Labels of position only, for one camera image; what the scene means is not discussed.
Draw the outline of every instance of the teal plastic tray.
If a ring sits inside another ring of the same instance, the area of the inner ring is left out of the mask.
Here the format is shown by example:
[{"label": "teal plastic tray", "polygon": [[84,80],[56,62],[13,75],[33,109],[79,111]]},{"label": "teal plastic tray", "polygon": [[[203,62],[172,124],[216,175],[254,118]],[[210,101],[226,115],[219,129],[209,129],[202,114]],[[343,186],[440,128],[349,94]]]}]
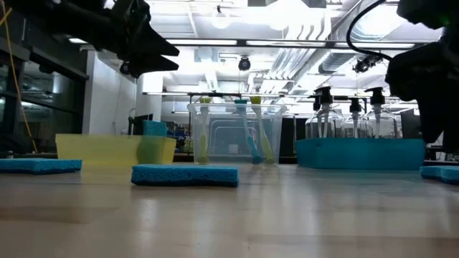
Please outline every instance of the teal plastic tray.
[{"label": "teal plastic tray", "polygon": [[425,146],[418,139],[315,138],[297,141],[296,155],[308,168],[418,171]]}]

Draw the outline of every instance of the wooden table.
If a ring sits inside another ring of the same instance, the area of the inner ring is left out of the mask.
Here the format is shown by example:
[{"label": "wooden table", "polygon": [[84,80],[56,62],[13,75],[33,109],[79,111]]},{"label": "wooden table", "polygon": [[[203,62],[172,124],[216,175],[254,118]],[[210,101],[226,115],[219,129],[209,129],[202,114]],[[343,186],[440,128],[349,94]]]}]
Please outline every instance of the wooden table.
[{"label": "wooden table", "polygon": [[129,174],[0,176],[1,257],[459,257],[459,188],[418,173],[240,166],[239,188]]}]

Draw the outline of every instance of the blue sponge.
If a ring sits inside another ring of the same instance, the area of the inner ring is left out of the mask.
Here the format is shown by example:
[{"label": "blue sponge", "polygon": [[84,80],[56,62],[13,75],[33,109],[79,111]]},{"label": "blue sponge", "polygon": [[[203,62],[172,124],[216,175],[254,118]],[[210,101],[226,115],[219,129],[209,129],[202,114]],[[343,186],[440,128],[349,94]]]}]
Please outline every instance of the blue sponge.
[{"label": "blue sponge", "polygon": [[80,171],[81,165],[81,160],[2,158],[0,159],[0,173],[25,173],[32,175],[73,173]]},{"label": "blue sponge", "polygon": [[166,137],[167,127],[165,123],[144,120],[143,121],[143,135],[148,136],[162,136]]},{"label": "blue sponge", "polygon": [[421,176],[426,179],[459,184],[459,166],[423,166]]},{"label": "blue sponge", "polygon": [[137,165],[131,182],[139,186],[228,186],[237,187],[237,168],[198,165]]}]

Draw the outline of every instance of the soap dispenser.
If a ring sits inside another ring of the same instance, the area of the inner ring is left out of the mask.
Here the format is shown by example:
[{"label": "soap dispenser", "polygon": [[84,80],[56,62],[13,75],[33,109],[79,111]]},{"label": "soap dispenser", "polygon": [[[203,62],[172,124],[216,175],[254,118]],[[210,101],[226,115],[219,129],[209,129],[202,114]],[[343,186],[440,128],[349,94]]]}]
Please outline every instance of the soap dispenser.
[{"label": "soap dispenser", "polygon": [[314,128],[314,124],[311,121],[312,121],[312,118],[316,116],[317,111],[321,109],[321,96],[311,95],[308,98],[314,98],[314,104],[313,104],[314,115],[312,115],[309,119],[307,119],[305,123],[306,139],[318,138],[317,123],[315,124],[315,128]]},{"label": "soap dispenser", "polygon": [[373,95],[370,97],[372,110],[362,118],[362,120],[371,123],[373,127],[373,138],[396,138],[397,119],[394,114],[382,107],[385,103],[382,87],[368,89],[365,90],[365,92],[373,92]]},{"label": "soap dispenser", "polygon": [[350,97],[351,106],[349,112],[351,117],[347,118],[341,126],[341,135],[344,138],[370,138],[372,137],[372,125],[368,120],[360,117],[361,106],[357,97]]},{"label": "soap dispenser", "polygon": [[331,96],[330,89],[327,86],[315,90],[315,93],[320,96],[321,109],[311,118],[311,128],[314,131],[317,130],[319,138],[341,137],[343,115],[331,108],[333,97]]}]

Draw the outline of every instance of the yellow plastic bowl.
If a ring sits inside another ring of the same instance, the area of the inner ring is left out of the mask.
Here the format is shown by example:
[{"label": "yellow plastic bowl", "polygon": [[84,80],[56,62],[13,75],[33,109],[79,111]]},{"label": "yellow plastic bowl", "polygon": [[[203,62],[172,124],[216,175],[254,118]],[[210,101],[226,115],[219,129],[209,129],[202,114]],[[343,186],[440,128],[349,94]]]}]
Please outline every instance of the yellow plastic bowl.
[{"label": "yellow plastic bowl", "polygon": [[176,141],[159,136],[57,134],[57,155],[84,165],[170,164]]}]

